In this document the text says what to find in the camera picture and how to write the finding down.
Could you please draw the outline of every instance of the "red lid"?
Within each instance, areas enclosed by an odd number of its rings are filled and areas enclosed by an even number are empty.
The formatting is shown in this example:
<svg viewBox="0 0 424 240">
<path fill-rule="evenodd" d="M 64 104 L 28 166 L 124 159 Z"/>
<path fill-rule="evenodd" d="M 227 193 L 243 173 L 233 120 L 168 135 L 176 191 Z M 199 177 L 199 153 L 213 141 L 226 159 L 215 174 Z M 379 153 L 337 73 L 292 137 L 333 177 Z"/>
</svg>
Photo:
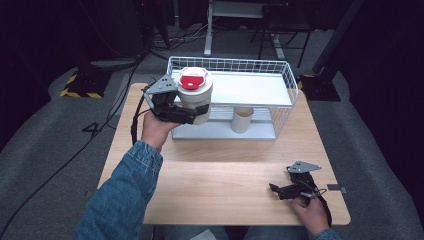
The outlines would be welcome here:
<svg viewBox="0 0 424 240">
<path fill-rule="evenodd" d="M 184 89 L 196 90 L 205 82 L 205 79 L 203 76 L 182 76 L 180 82 Z"/>
</svg>

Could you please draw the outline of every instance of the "wooden table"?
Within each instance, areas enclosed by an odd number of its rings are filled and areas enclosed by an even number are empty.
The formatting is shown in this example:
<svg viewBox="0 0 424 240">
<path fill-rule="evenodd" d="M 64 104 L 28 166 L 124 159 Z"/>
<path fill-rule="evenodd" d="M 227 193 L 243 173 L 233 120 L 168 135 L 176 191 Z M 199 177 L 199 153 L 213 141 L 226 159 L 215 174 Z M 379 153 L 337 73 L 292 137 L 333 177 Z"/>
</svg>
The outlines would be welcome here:
<svg viewBox="0 0 424 240">
<path fill-rule="evenodd" d="M 144 86 L 136 83 L 130 88 L 99 187 L 132 145 L 130 126 Z M 142 124 L 141 116 L 139 133 Z M 291 185 L 285 168 L 301 160 L 322 166 L 311 172 L 319 188 L 337 184 L 301 92 L 275 141 L 173 140 L 170 136 L 162 155 L 164 163 L 146 224 L 300 225 L 288 202 L 279 200 L 268 183 Z M 348 224 L 342 193 L 328 191 L 324 198 L 333 224 Z"/>
</svg>

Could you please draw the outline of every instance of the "person's left hand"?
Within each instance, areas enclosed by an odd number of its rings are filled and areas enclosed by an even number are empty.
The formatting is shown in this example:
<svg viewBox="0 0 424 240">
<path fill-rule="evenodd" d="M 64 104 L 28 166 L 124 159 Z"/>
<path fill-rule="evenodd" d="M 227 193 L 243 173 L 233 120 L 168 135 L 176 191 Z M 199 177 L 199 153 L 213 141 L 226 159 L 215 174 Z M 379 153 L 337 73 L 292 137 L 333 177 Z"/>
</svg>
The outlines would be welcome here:
<svg viewBox="0 0 424 240">
<path fill-rule="evenodd" d="M 180 123 L 162 122 L 149 111 L 144 114 L 141 140 L 160 152 L 169 132 L 180 125 Z"/>
<path fill-rule="evenodd" d="M 330 228 L 327 214 L 318 198 L 312 198 L 307 207 L 301 206 L 294 199 L 289 199 L 289 202 L 294 212 L 313 236 Z"/>
</svg>

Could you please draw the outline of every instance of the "paper cup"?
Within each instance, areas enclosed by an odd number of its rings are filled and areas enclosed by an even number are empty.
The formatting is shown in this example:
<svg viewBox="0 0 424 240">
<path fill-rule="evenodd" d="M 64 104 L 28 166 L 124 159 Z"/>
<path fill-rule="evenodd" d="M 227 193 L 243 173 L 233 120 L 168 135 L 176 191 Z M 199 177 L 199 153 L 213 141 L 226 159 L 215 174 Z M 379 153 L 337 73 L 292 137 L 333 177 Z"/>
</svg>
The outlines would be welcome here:
<svg viewBox="0 0 424 240">
<path fill-rule="evenodd" d="M 234 107 L 231 128 L 236 133 L 244 133 L 250 125 L 253 116 L 253 107 Z"/>
</svg>

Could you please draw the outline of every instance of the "black equipment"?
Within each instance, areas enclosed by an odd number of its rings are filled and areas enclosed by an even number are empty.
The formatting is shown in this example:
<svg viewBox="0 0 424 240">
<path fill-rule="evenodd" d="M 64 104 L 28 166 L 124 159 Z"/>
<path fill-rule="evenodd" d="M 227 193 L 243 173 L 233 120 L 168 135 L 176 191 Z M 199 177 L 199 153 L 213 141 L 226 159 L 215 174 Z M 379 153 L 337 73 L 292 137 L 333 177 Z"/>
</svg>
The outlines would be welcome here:
<svg viewBox="0 0 424 240">
<path fill-rule="evenodd" d="M 318 190 L 312 175 L 309 173 L 310 171 L 319 169 L 321 169 L 320 166 L 296 161 L 291 167 L 287 167 L 287 172 L 290 174 L 290 181 L 293 183 L 292 185 L 280 188 L 270 183 L 269 186 L 273 192 L 278 193 L 280 200 L 301 198 L 305 205 L 308 206 L 311 198 L 318 198 L 327 213 L 328 225 L 331 227 L 331 212 L 328 208 L 327 201 L 322 197 L 322 194 L 327 190 Z"/>
<path fill-rule="evenodd" d="M 136 113 L 131 125 L 131 136 L 133 144 L 137 141 L 137 124 L 141 105 L 146 99 L 153 115 L 164 122 L 176 122 L 181 124 L 193 124 L 197 116 L 206 114 L 209 111 L 209 104 L 196 107 L 196 109 L 183 108 L 174 103 L 178 95 L 178 86 L 170 75 L 165 75 L 161 79 L 146 86 L 143 90 Z"/>
</svg>

